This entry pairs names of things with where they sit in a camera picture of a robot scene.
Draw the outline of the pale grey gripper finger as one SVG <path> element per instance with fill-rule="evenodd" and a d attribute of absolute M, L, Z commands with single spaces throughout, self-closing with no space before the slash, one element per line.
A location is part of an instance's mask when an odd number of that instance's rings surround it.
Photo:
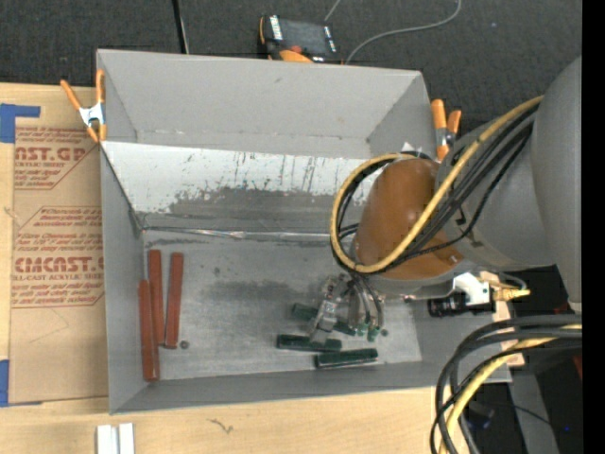
<path fill-rule="evenodd" d="M 345 274 L 329 277 L 323 285 L 323 297 L 327 301 L 341 302 L 348 293 L 348 277 Z"/>
<path fill-rule="evenodd" d="M 337 323 L 337 303 L 324 299 L 318 313 L 311 320 L 308 328 L 309 339 L 312 343 L 324 344 L 332 334 Z"/>

